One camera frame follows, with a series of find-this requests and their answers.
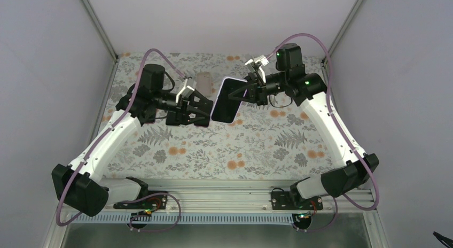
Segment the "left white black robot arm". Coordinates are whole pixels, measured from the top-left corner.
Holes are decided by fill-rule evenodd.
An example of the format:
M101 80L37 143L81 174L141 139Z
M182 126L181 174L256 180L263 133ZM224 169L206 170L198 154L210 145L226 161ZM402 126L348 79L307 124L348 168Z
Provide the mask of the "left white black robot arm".
M207 127L214 102L184 80L179 92L164 89L165 68L146 64L139 84L120 98L110 121L89 146L67 166L58 164L51 173L59 206L66 204L87 216L95 216L110 204L128 201L136 208L149 200L148 185L135 178L103 180L104 171L124 143L140 127L154 123L157 111L165 111L166 124Z

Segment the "cream silicone phone case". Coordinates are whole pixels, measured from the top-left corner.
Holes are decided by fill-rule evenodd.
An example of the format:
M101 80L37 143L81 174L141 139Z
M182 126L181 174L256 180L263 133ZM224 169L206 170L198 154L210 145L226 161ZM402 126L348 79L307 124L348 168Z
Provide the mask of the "cream silicone phone case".
M205 97L212 94L212 76L210 72L199 72L196 74L196 89Z

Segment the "cased black phone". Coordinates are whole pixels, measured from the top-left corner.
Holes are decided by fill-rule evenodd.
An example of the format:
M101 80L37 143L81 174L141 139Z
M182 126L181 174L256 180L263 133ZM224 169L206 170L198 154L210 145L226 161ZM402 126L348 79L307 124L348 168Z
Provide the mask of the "cased black phone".
M234 100L229 98L229 94L237 89L242 88L247 84L244 79L236 79L226 76L222 80L216 101L211 112L211 121L221 123L233 123L236 114L241 106L240 100Z
M168 112L165 124L168 126L179 126L183 120L183 115L175 112Z
M203 127L203 128L208 128L209 127L209 124L208 123L198 123L198 124L195 124L196 127Z

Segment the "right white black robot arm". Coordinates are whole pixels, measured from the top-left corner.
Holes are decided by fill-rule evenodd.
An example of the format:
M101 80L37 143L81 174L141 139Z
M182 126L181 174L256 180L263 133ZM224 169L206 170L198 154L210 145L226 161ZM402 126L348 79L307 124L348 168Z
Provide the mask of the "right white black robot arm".
M246 83L229 91L227 97L267 105L268 96L284 92L314 123L329 150L333 169L292 184L290 204L302 209L311 198L337 198L367 182L379 164L378 157L368 154L336 116L325 82L316 73L306 73L301 48L295 43L283 44L276 50L276 59L278 72L269 75L262 68L269 62L265 56L247 61Z

